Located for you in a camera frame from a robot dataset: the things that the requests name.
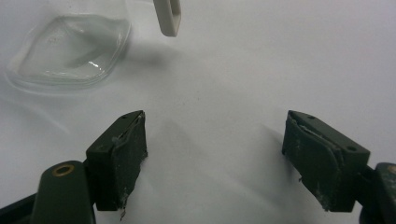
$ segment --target dark green clamp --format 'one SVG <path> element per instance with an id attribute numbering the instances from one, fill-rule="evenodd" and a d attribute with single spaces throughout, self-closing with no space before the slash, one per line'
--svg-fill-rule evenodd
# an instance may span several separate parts
<path id="1" fill-rule="evenodd" d="M 351 212 L 362 204 L 361 223 L 396 223 L 396 165 L 367 166 L 370 151 L 320 119 L 289 111 L 282 153 L 323 209 Z"/>
<path id="2" fill-rule="evenodd" d="M 2 224 L 93 224 L 98 211 L 125 208 L 148 155 L 145 113 L 118 118 L 87 150 L 43 173 L 36 195 L 0 209 Z"/>

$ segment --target brass grommet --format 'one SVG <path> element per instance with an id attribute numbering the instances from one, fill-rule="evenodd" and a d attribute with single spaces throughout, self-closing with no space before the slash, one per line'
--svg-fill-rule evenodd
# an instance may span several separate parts
<path id="1" fill-rule="evenodd" d="M 64 176 L 72 173 L 74 170 L 74 165 L 62 164 L 52 170 L 52 175 L 54 176 Z"/>

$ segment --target white surface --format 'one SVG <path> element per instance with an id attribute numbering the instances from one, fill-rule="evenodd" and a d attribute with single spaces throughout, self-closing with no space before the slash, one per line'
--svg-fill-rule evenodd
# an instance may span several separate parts
<path id="1" fill-rule="evenodd" d="M 394 1 L 182 1 L 177 38 L 162 36 L 152 4 L 131 7 L 129 49 L 98 85 L 31 93 L 1 76 L 0 206 L 143 109 L 149 155 L 123 223 L 358 223 L 358 205 L 321 209 L 282 157 L 282 135 L 298 110 L 371 150 L 371 166 L 396 161 Z"/>

